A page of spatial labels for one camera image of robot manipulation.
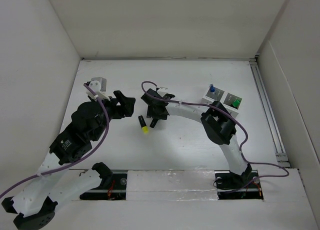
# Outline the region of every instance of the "cable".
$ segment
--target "cable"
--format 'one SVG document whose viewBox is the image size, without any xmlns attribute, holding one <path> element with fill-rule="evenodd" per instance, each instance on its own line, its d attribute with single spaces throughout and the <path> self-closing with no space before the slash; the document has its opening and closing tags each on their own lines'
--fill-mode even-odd
<svg viewBox="0 0 320 230">
<path fill-rule="evenodd" d="M 88 91 L 90 91 L 90 93 L 91 93 L 93 96 L 96 96 L 96 93 L 95 93 L 89 86 L 87 86 L 86 83 L 83 84 L 83 85 L 84 85 L 84 87 L 85 87 Z M 90 156 L 101 146 L 101 144 L 103 143 L 103 141 L 105 140 L 105 138 L 106 138 L 106 136 L 107 136 L 107 134 L 108 134 L 108 131 L 109 131 L 109 122 L 110 122 L 110 120 L 109 120 L 109 116 L 108 116 L 108 113 L 107 113 L 107 111 L 106 111 L 106 108 L 105 108 L 104 104 L 102 103 L 102 100 L 101 100 L 99 97 L 97 97 L 96 99 L 97 99 L 99 105 L 101 106 L 101 108 L 102 108 L 102 110 L 103 110 L 103 113 L 104 113 L 104 115 L 105 115 L 105 118 L 106 118 L 106 128 L 105 128 L 105 131 L 104 131 L 104 134 L 103 134 L 101 140 L 100 140 L 100 141 L 98 142 L 98 144 L 94 147 L 94 149 L 92 149 L 87 155 L 85 155 L 83 158 L 79 159 L 78 161 L 75 161 L 75 162 L 72 163 L 72 164 L 68 164 L 68 165 L 65 165 L 65 166 L 60 167 L 60 168 L 57 168 L 57 169 L 52 169 L 52 170 L 43 172 L 43 173 L 41 173 L 41 175 L 54 174 L 54 173 L 56 173 L 56 172 L 60 172 L 60 171 L 62 171 L 62 170 L 71 168 L 71 167 L 73 167 L 74 165 L 79 164 L 79 163 L 81 163 L 82 161 L 86 160 L 88 157 L 90 157 Z M 32 175 L 32 176 L 30 176 L 30 177 L 28 177 L 28 178 L 26 178 L 26 179 L 21 180 L 20 182 L 14 184 L 14 185 L 12 185 L 10 188 L 8 188 L 8 189 L 5 190 L 2 194 L 0 194 L 0 199 L 3 198 L 7 193 L 9 193 L 12 189 L 16 188 L 17 186 L 19 186 L 19 185 L 21 185 L 21 184 L 23 184 L 23 183 L 25 183 L 25 182 L 27 182 L 27 181 L 29 181 L 29 180 L 31 180 L 31 179 L 35 179 L 35 178 L 37 178 L 37 177 L 39 177 L 39 175 L 35 174 L 35 175 Z"/>
<path fill-rule="evenodd" d="M 241 129 L 242 131 L 244 132 L 244 135 L 245 135 L 245 139 L 241 142 L 240 146 L 239 146 L 239 151 L 241 152 L 241 156 L 243 158 L 243 160 L 247 163 L 247 164 L 256 164 L 256 165 L 269 165 L 269 166 L 274 166 L 274 167 L 278 167 L 282 170 L 284 170 L 286 172 L 285 175 L 261 175 L 261 176 L 257 176 L 257 177 L 254 177 L 252 180 L 250 180 L 246 185 L 244 185 L 243 187 L 239 188 L 239 189 L 235 189 L 235 190 L 232 190 L 232 191 L 227 191 L 225 193 L 234 193 L 234 192 L 237 192 L 243 188 L 245 188 L 246 186 L 250 185 L 251 183 L 253 183 L 255 180 L 257 179 L 261 179 L 261 178 L 266 178 L 266 177 L 275 177 L 275 178 L 281 178 L 281 177 L 287 177 L 289 176 L 289 171 L 287 169 L 285 169 L 284 167 L 280 166 L 280 165 L 277 165 L 277 164 L 272 164 L 272 163 L 264 163 L 264 162 L 251 162 L 251 161 L 248 161 L 243 152 L 242 152 L 242 147 L 243 145 L 247 142 L 248 140 L 248 132 L 246 131 L 246 129 L 244 128 L 244 126 L 242 126 L 242 124 L 240 124 L 234 117 L 232 117 L 231 115 L 229 115 L 228 113 L 224 112 L 223 110 L 215 107 L 215 106 L 212 106 L 212 105 L 209 105 L 209 104 L 202 104 L 202 103 L 188 103 L 188 102 L 181 102 L 181 101 L 177 101 L 177 100 L 167 100 L 167 99 L 160 99 L 160 98 L 157 98 L 157 97 L 154 97 L 152 95 L 150 95 L 149 93 L 147 93 L 147 91 L 144 89 L 144 84 L 152 84 L 154 85 L 156 88 L 157 88 L 157 85 L 152 82 L 152 81 L 144 81 L 141 83 L 141 89 L 143 90 L 143 92 L 150 98 L 152 99 L 155 99 L 155 100 L 158 100 L 158 101 L 162 101 L 162 102 L 167 102 L 167 103 L 176 103 L 176 104 L 183 104 L 183 105 L 191 105 L 191 106 L 204 106 L 204 107 L 208 107 L 208 108 L 211 108 L 211 109 L 214 109 L 218 112 L 220 112 L 221 114 L 227 116 L 229 119 L 231 119 L 235 124 L 237 124 Z"/>
</svg>

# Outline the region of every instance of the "white table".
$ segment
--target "white table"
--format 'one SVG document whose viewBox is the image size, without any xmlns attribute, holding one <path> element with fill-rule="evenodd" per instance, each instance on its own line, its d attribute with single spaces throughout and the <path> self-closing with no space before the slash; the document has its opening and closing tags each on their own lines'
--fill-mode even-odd
<svg viewBox="0 0 320 230">
<path fill-rule="evenodd" d="M 147 105 L 140 99 L 144 80 L 168 87 L 177 99 L 190 102 L 200 102 L 210 83 L 242 97 L 237 119 L 249 133 L 243 151 L 245 156 L 251 161 L 277 163 L 275 146 L 248 61 L 81 61 L 61 130 L 70 123 L 71 114 L 77 107 L 88 101 L 83 83 L 97 76 L 107 79 L 109 95 L 120 90 L 125 96 L 135 97 L 135 111 L 130 118 L 112 120 L 100 149 L 76 168 L 88 169 L 102 161 L 114 170 L 229 169 L 219 146 L 207 138 L 203 126 L 197 122 L 169 116 L 168 120 L 159 121 L 154 129 L 149 129 L 148 135 L 142 133 L 138 116 L 145 116 L 147 125 L 151 122 L 146 118 Z M 244 139 L 239 128 L 237 137 L 238 141 Z"/>
</svg>

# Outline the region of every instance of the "marker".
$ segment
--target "marker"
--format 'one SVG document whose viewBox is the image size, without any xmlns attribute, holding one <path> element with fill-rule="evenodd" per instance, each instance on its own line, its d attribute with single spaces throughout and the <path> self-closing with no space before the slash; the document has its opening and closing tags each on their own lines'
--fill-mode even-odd
<svg viewBox="0 0 320 230">
<path fill-rule="evenodd" d="M 142 115 L 140 115 L 138 118 L 139 118 L 139 122 L 140 122 L 140 125 L 141 125 L 142 132 L 144 134 L 147 134 L 149 132 L 149 129 L 148 129 L 146 123 L 145 123 L 144 117 Z"/>
</svg>

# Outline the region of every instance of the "purple cable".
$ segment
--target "purple cable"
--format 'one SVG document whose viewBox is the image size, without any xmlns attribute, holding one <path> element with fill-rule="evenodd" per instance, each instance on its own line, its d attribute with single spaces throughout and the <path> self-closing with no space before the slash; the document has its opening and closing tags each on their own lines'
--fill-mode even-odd
<svg viewBox="0 0 320 230">
<path fill-rule="evenodd" d="M 261 175 L 261 176 L 258 176 L 258 177 L 254 177 L 252 180 L 250 180 L 246 185 L 244 185 L 243 187 L 239 188 L 239 189 L 235 189 L 235 190 L 232 190 L 232 191 L 228 191 L 226 193 L 234 193 L 234 192 L 237 192 L 245 187 L 247 187 L 248 185 L 250 185 L 253 181 L 257 180 L 257 179 L 261 179 L 261 178 L 266 178 L 266 177 L 277 177 L 277 178 L 280 178 L 280 177 L 287 177 L 289 176 L 289 171 L 287 169 L 285 169 L 284 167 L 280 166 L 280 165 L 277 165 L 277 164 L 272 164 L 272 163 L 263 163 L 263 162 L 250 162 L 248 161 L 243 152 L 242 152 L 242 147 L 243 145 L 246 143 L 246 141 L 248 140 L 248 132 L 246 131 L 246 129 L 244 128 L 244 126 L 242 126 L 242 124 L 240 124 L 234 117 L 232 117 L 231 115 L 229 115 L 228 113 L 224 112 L 223 110 L 215 107 L 215 106 L 212 106 L 212 105 L 208 105 L 208 104 L 202 104 L 202 103 L 188 103 L 188 102 L 179 102 L 177 100 L 164 100 L 164 99 L 160 99 L 160 98 L 157 98 L 157 97 L 154 97 L 150 94 L 148 94 L 146 92 L 146 90 L 144 89 L 144 84 L 153 84 L 155 87 L 157 87 L 157 85 L 151 81 L 144 81 L 141 83 L 141 88 L 143 90 L 143 92 L 150 98 L 153 98 L 155 100 L 158 100 L 158 101 L 162 101 L 162 102 L 167 102 L 167 103 L 176 103 L 176 104 L 184 104 L 184 105 L 192 105 L 192 106 L 205 106 L 205 107 L 208 107 L 208 108 L 211 108 L 211 109 L 214 109 L 218 112 L 220 112 L 221 114 L 227 116 L 229 119 L 231 119 L 235 124 L 237 124 L 244 132 L 244 135 L 245 135 L 245 139 L 242 141 L 242 143 L 240 144 L 239 146 L 239 150 L 241 152 L 241 156 L 243 158 L 243 160 L 247 163 L 247 164 L 257 164 L 257 165 L 270 165 L 270 166 L 274 166 L 274 167 L 278 167 L 282 170 L 284 170 L 286 172 L 285 175 Z"/>
<path fill-rule="evenodd" d="M 96 96 L 96 95 L 97 95 L 92 89 L 90 89 L 89 86 L 87 86 L 86 83 L 83 84 L 83 85 L 84 85 L 85 88 L 87 88 L 88 91 L 90 91 L 90 93 L 91 93 L 93 96 Z M 78 163 L 81 163 L 82 161 L 86 160 L 88 157 L 90 157 L 90 156 L 101 146 L 101 144 L 103 143 L 103 141 L 105 140 L 105 138 L 106 138 L 106 136 L 107 136 L 107 134 L 108 134 L 108 131 L 109 131 L 109 122 L 110 122 L 110 120 L 109 120 L 109 116 L 108 116 L 108 113 L 107 113 L 107 111 L 106 111 L 106 108 L 105 108 L 104 104 L 102 103 L 102 100 L 101 100 L 99 97 L 97 97 L 96 99 L 97 99 L 99 105 L 101 106 L 101 108 L 102 108 L 102 110 L 103 110 L 103 113 L 104 113 L 104 115 L 105 115 L 105 118 L 106 118 L 106 128 L 105 128 L 104 134 L 103 134 L 101 140 L 99 141 L 99 143 L 94 147 L 94 149 L 92 149 L 87 155 L 85 155 L 83 158 L 79 159 L 78 161 L 76 161 L 76 162 L 74 162 L 74 163 L 72 163 L 72 164 L 65 165 L 65 166 L 63 166 L 63 167 L 61 167 L 61 168 L 52 169 L 52 170 L 43 172 L 43 173 L 41 173 L 41 175 L 54 174 L 54 173 L 56 173 L 56 172 L 59 172 L 59 171 L 62 171 L 62 170 L 71 168 L 71 167 L 73 167 L 74 165 L 76 165 L 76 164 L 78 164 Z M 10 188 L 8 188 L 7 190 L 5 190 L 5 191 L 0 195 L 0 199 L 3 198 L 8 192 L 10 192 L 12 189 L 16 188 L 17 186 L 19 186 L 19 185 L 21 185 L 21 184 L 23 184 L 23 183 L 25 183 L 25 182 L 27 182 L 27 181 L 29 181 L 29 180 L 31 180 L 31 179 L 35 179 L 35 178 L 37 178 L 37 177 L 39 177 L 39 176 L 38 176 L 37 174 L 35 174 L 35 175 L 32 175 L 32 176 L 30 176 L 30 177 L 28 177 L 28 178 L 26 178 L 26 179 L 21 180 L 20 182 L 14 184 L 14 185 L 12 185 Z"/>
</svg>

